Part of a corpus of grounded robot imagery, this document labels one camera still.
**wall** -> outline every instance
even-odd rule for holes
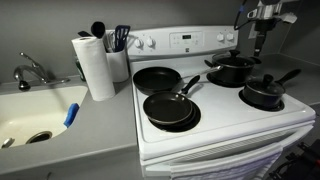
[[[320,65],[320,1],[304,0],[281,53]]]
[[[77,75],[71,40],[90,32],[94,21],[106,28],[129,24],[132,29],[180,25],[233,25],[242,0],[0,0],[0,82],[13,82],[16,66],[30,64],[24,52],[58,77]],[[258,0],[247,2],[253,10]],[[240,31],[239,49],[252,55],[251,26]],[[262,54],[276,53],[290,26],[268,34]]]

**gray countertop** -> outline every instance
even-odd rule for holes
[[[279,79],[300,68],[302,73],[285,84],[287,93],[305,104],[320,102],[320,66],[283,55],[266,55],[261,60],[254,76],[269,73]],[[68,86],[85,85],[77,79],[73,78]],[[1,85],[0,93],[16,87],[14,83]],[[102,102],[93,101],[88,91],[74,123],[59,136],[0,150],[0,174],[117,151],[137,153],[131,79],[115,87],[116,96]]]

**chrome faucet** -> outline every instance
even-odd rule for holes
[[[68,78],[63,78],[63,79],[50,79],[46,73],[46,71],[44,70],[44,68],[37,63],[35,60],[33,60],[32,58],[30,58],[28,55],[26,55],[25,53],[19,53],[22,57],[26,58],[27,60],[32,62],[31,66],[27,66],[27,65],[21,65],[16,67],[16,69],[14,70],[13,73],[13,77],[19,81],[19,89],[21,91],[28,91],[31,86],[29,85],[29,83],[27,81],[24,80],[23,77],[23,72],[24,71],[28,71],[30,74],[34,75],[38,80],[37,85],[41,85],[41,84],[57,84],[57,83],[63,83],[63,82],[67,82],[69,81]]]

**sink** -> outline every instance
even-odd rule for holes
[[[67,129],[63,123],[70,105],[80,106],[87,91],[72,86],[0,95],[0,143],[13,138],[10,147],[19,146],[43,134],[61,134]]]

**stove knob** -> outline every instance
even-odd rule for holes
[[[136,40],[134,40],[134,45],[137,48],[141,48],[143,46],[143,41],[141,41],[141,39],[136,39]]]
[[[227,34],[227,40],[232,41],[234,39],[234,35],[232,33]]]
[[[219,42],[223,41],[223,40],[224,40],[224,35],[223,35],[222,33],[219,33],[219,34],[217,35],[217,40],[218,40]]]
[[[156,41],[155,41],[154,39],[152,39],[151,37],[149,37],[149,38],[147,39],[147,45],[148,45],[149,47],[153,47],[155,44],[156,44]]]

